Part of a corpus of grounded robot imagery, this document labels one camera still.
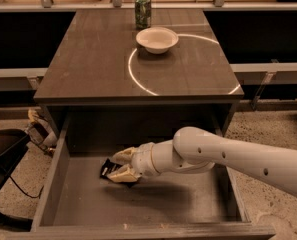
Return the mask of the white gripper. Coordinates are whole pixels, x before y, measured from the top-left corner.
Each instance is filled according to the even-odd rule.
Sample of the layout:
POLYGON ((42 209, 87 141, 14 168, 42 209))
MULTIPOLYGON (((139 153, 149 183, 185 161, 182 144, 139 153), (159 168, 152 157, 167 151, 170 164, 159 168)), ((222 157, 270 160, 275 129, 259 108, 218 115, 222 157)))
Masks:
POLYGON ((137 148, 129 147, 115 153, 112 161, 123 166, 109 173, 107 177, 115 183, 133 183, 137 182, 140 177, 158 176, 159 172, 152 161, 153 146, 154 144, 150 142, 137 148))

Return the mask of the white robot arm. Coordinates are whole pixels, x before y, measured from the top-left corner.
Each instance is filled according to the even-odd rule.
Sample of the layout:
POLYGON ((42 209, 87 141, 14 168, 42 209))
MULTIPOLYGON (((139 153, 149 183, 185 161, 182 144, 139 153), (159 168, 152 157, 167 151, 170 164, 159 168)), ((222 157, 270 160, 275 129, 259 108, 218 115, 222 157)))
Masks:
POLYGON ((112 157, 115 183, 136 182, 165 172, 196 174, 220 164, 297 197, 297 150, 227 139, 184 127, 171 140, 127 148, 112 157))

